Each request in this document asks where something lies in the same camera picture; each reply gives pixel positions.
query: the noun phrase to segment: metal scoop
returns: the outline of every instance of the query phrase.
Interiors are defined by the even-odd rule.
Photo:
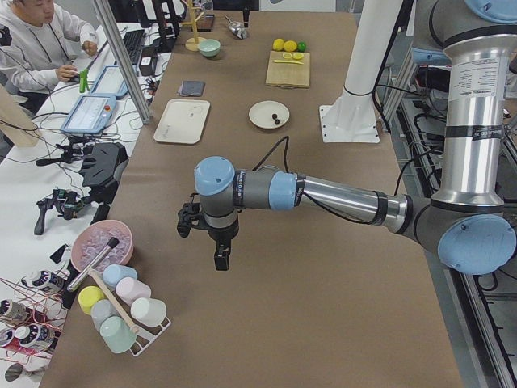
[[[248,37],[248,30],[244,28],[244,23],[234,22],[227,15],[225,16],[226,20],[229,21],[228,28],[239,39],[245,39]]]

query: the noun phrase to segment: man's hand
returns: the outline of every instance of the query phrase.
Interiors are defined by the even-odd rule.
[[[74,65],[63,65],[56,69],[56,76],[62,82],[69,81],[74,75],[78,74],[78,68]]]
[[[86,40],[82,44],[82,49],[91,57],[97,53],[97,44]]]

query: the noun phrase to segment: brown table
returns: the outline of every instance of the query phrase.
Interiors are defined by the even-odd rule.
[[[168,306],[170,327],[141,356],[112,354],[77,303],[42,388],[80,387],[455,387],[461,386],[422,248],[377,226],[317,209],[246,210],[229,272],[216,272],[205,232],[176,233],[194,191],[193,168],[219,154],[251,168],[289,135],[292,171],[393,192],[399,172],[388,135],[380,144],[324,144],[317,109],[332,104],[355,36],[345,13],[251,13],[250,38],[235,40],[224,14],[221,54],[207,60],[179,43],[124,172],[110,217],[131,228],[130,264]],[[231,14],[238,19],[239,14]],[[191,37],[182,32],[181,42]],[[265,86],[277,37],[304,40],[311,87]],[[153,132],[182,80],[204,80],[211,110],[200,143],[163,145]],[[268,132],[248,120],[272,99],[290,121]],[[278,150],[270,164],[282,166]]]

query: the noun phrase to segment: white bottle cap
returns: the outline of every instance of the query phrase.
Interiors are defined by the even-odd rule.
[[[15,337],[19,340],[23,340],[29,334],[31,334],[31,329],[27,326],[20,326],[15,330]]]
[[[36,281],[36,280],[40,279],[40,276],[41,276],[41,272],[40,271],[33,271],[29,275],[29,280],[30,281]]]

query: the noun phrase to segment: light green bowl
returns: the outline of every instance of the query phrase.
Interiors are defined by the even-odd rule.
[[[206,39],[200,41],[197,48],[204,57],[215,57],[221,50],[221,42],[215,39]]]

